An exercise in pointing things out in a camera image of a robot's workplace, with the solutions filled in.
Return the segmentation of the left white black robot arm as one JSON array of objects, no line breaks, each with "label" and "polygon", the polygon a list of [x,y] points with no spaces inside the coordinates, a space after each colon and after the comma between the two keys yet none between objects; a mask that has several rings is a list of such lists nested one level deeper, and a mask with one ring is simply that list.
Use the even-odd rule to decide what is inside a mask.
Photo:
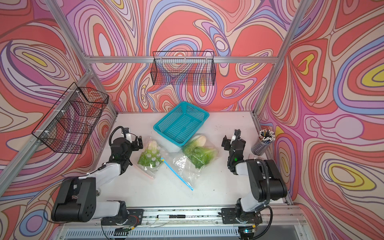
[{"label": "left white black robot arm", "polygon": [[65,179],[55,200],[51,221],[85,223],[93,219],[107,219],[115,224],[124,224],[129,213],[124,201],[98,201],[101,186],[124,174],[132,166],[132,152],[143,148],[141,136],[129,128],[116,127],[108,140],[111,155],[106,163],[86,175]]}]

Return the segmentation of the clear blue zip-top bag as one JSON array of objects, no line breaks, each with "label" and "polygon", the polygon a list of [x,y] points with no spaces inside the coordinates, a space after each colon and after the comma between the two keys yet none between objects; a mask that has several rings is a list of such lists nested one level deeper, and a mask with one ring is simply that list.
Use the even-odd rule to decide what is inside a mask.
[{"label": "clear blue zip-top bag", "polygon": [[[211,141],[208,140],[208,144],[216,148]],[[171,172],[176,175],[176,177],[186,185],[191,191],[195,189],[196,180],[200,177],[201,171],[207,167],[197,169],[192,162],[184,155],[181,149],[177,153],[166,153],[162,157],[163,163],[171,170]]]}]

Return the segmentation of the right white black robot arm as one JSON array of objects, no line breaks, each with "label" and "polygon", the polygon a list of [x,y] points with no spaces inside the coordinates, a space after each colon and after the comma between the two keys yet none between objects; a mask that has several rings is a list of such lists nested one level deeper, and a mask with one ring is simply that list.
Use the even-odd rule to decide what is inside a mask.
[{"label": "right white black robot arm", "polygon": [[273,160],[245,159],[246,141],[241,130],[234,130],[231,139],[223,138],[222,147],[229,152],[227,167],[237,176],[247,176],[251,191],[239,198],[233,209],[222,209],[224,222],[237,221],[246,224],[255,220],[257,214],[269,206],[271,201],[285,198],[287,186]]}]

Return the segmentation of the green chinese cabbage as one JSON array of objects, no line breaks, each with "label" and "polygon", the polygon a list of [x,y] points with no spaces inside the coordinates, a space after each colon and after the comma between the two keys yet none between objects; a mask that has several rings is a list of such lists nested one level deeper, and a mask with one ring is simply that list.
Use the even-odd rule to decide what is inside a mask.
[{"label": "green chinese cabbage", "polygon": [[204,135],[196,135],[182,147],[184,155],[197,169],[204,168],[218,157],[218,150],[208,143]]}]

